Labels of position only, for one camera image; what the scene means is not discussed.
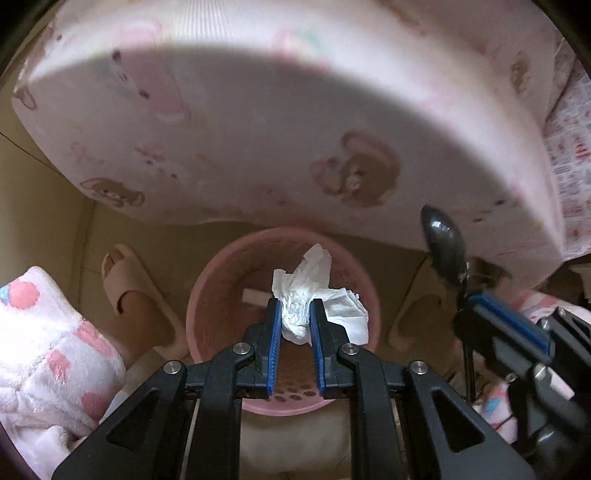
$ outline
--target pink plastic bucket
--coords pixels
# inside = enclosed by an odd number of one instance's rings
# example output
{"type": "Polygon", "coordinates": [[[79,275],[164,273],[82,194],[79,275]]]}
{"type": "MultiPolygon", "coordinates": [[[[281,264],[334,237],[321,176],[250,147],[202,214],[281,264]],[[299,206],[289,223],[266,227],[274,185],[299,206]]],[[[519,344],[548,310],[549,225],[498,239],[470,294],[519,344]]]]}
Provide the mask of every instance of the pink plastic bucket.
{"type": "MultiPolygon", "coordinates": [[[[330,287],[346,287],[359,294],[369,312],[369,343],[374,351],[380,333],[379,300],[374,284],[361,264],[334,240],[300,228],[272,228],[231,243],[211,259],[191,292],[187,309],[189,350],[196,362],[242,340],[246,328],[261,322],[264,309],[242,302],[242,290],[271,292],[273,270],[288,272],[301,262],[314,244],[332,258],[330,287]]],[[[319,397],[312,348],[281,339],[275,392],[269,400],[244,400],[245,410],[268,416],[290,416],[316,410],[329,403],[319,397]]]]}

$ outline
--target fluffy pink cloth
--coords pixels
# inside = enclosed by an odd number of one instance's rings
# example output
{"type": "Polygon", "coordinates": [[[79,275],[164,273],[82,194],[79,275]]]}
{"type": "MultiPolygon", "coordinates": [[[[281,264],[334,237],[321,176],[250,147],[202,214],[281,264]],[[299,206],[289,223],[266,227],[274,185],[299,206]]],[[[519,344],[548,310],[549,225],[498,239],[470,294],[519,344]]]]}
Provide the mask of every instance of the fluffy pink cloth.
{"type": "Polygon", "coordinates": [[[0,288],[0,421],[41,479],[98,426],[125,371],[43,269],[0,288]]]}

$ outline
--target white stick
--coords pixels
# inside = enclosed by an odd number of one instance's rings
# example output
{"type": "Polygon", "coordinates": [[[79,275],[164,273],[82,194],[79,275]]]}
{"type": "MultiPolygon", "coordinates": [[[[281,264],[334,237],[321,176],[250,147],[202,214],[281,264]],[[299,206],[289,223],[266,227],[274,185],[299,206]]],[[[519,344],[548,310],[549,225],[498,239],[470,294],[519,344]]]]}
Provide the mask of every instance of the white stick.
{"type": "Polygon", "coordinates": [[[257,307],[267,307],[267,303],[269,303],[269,299],[272,297],[273,295],[266,291],[253,290],[252,288],[242,290],[242,301],[250,305],[256,305],[257,307]]]}

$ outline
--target black knob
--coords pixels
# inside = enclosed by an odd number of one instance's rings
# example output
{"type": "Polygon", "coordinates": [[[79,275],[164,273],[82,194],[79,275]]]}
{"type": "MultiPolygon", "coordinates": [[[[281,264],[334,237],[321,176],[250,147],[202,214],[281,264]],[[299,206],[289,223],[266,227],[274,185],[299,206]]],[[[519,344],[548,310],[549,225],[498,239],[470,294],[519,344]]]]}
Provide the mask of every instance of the black knob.
{"type": "Polygon", "coordinates": [[[466,279],[466,244],[457,226],[445,213],[429,205],[421,210],[421,224],[433,268],[450,287],[462,288],[466,279]]]}

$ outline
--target cartoon bear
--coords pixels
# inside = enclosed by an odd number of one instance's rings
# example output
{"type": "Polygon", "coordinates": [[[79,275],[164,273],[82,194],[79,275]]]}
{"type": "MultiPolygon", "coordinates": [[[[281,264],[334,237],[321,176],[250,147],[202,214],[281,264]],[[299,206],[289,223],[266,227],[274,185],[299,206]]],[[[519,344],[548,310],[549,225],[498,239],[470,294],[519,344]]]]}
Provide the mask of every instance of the cartoon bear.
{"type": "Polygon", "coordinates": [[[116,208],[122,208],[125,205],[130,207],[139,207],[145,202],[143,192],[131,190],[121,182],[111,179],[90,179],[80,183],[80,186],[86,190],[92,190],[92,196],[105,203],[111,204],[116,208]]]}
{"type": "Polygon", "coordinates": [[[37,101],[29,90],[29,77],[35,71],[37,66],[45,59],[48,53],[51,53],[61,42],[62,35],[56,33],[55,20],[49,22],[41,31],[39,39],[35,43],[31,53],[25,60],[25,63],[18,74],[18,80],[14,87],[14,98],[18,99],[22,105],[29,110],[37,110],[37,101]]]}
{"type": "Polygon", "coordinates": [[[346,205],[375,207],[396,189],[400,175],[398,156],[370,136],[349,131],[341,139],[346,161],[329,158],[312,164],[314,182],[328,195],[340,196],[346,205]]]}

